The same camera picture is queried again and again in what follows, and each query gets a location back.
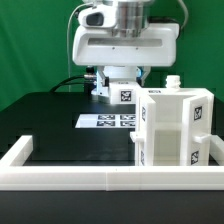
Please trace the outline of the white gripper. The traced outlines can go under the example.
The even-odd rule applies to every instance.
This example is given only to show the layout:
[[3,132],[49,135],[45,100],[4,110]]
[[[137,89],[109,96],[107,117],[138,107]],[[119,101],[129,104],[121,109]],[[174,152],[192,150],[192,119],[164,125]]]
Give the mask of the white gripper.
[[167,67],[176,60],[176,23],[150,23],[139,37],[113,37],[108,30],[79,26],[73,42],[76,65],[97,67],[97,94],[108,96],[109,79],[103,66],[143,66],[137,68],[136,82],[143,87],[151,67]]

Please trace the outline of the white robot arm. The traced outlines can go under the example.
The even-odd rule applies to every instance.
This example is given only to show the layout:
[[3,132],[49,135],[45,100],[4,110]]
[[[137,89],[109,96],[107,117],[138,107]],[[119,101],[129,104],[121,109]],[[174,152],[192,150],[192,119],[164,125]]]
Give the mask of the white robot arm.
[[72,59],[77,65],[97,68],[94,99],[133,104],[153,67],[174,64],[183,26],[151,17],[154,2],[95,0],[78,14]]

